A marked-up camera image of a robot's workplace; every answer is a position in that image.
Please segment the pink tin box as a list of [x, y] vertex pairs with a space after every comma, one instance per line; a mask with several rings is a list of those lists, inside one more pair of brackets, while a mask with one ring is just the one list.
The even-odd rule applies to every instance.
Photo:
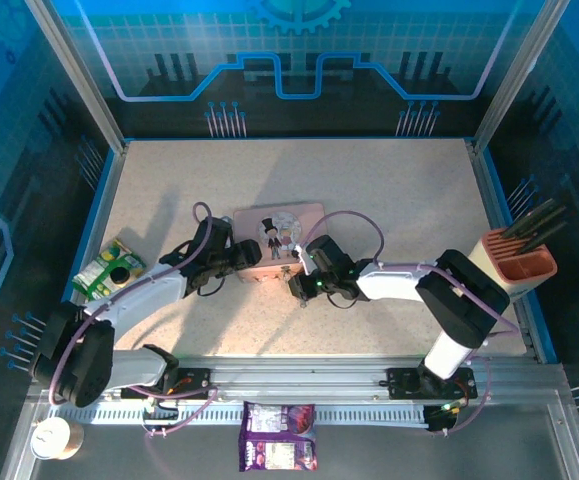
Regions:
[[237, 210], [233, 216], [234, 239], [256, 240], [262, 260], [253, 268], [238, 273], [243, 282], [262, 283], [279, 278], [281, 268], [289, 266], [293, 275], [303, 268], [293, 257], [294, 247], [305, 240], [314, 225], [325, 215], [320, 203], [272, 205]]

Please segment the black-capped beige bottle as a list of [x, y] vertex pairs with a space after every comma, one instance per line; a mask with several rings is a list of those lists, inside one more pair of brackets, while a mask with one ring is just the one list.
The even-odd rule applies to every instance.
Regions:
[[110, 291], [115, 292], [135, 281], [142, 271], [140, 269], [128, 269], [116, 267], [109, 273]]

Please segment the green snack bag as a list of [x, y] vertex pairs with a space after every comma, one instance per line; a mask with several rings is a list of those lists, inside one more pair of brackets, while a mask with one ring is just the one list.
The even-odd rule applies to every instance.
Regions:
[[116, 267], [140, 269], [143, 274], [146, 263], [118, 237], [106, 243], [99, 254], [72, 279], [75, 290], [87, 301], [107, 297], [111, 292], [109, 273]]

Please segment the purple snack bag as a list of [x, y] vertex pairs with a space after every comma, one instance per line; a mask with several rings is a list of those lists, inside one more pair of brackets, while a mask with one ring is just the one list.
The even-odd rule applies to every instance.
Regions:
[[239, 471], [315, 471], [313, 404], [245, 402], [238, 438]]

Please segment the beige orange knife block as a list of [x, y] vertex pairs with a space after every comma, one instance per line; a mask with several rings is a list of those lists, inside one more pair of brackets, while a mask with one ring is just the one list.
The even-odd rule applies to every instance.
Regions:
[[467, 255], [468, 259], [494, 280], [514, 303], [555, 276], [557, 263], [545, 245], [518, 254], [524, 240], [503, 239], [503, 228], [485, 233]]

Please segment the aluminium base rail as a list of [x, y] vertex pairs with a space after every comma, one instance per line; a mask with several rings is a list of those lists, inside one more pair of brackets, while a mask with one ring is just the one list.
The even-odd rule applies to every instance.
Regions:
[[[317, 369], [306, 367], [301, 369], [253, 369], [242, 371], [227, 371], [218, 368], [211, 373], [215, 381], [217, 394], [209, 395], [206, 400], [160, 400], [156, 403], [148, 399], [122, 399], [120, 390], [101, 397], [89, 405], [99, 402], [129, 402], [136, 401], [144, 405], [145, 412], [150, 414], [158, 408], [174, 408], [183, 404], [199, 405], [197, 412], [184, 421], [190, 423], [201, 412], [215, 402], [222, 404], [240, 404], [253, 402], [278, 405], [421, 405], [424, 408], [426, 429], [443, 432], [451, 429], [461, 409], [472, 407], [480, 410], [490, 400], [490, 379], [476, 379], [478, 397], [469, 400], [463, 397], [459, 400], [390, 400], [388, 390], [380, 385], [386, 379], [385, 368], [354, 370], [336, 370], [333, 367]], [[148, 429], [160, 431], [173, 426], [145, 426]]]

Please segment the aluminium frame post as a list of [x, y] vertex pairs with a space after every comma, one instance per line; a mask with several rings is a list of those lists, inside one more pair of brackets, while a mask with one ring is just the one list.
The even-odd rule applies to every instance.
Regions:
[[472, 141], [472, 151], [475, 156], [483, 154], [501, 125], [570, 1], [544, 0], [475, 133]]
[[115, 154], [123, 154], [124, 135], [55, 7], [50, 0], [24, 2], [109, 147]]

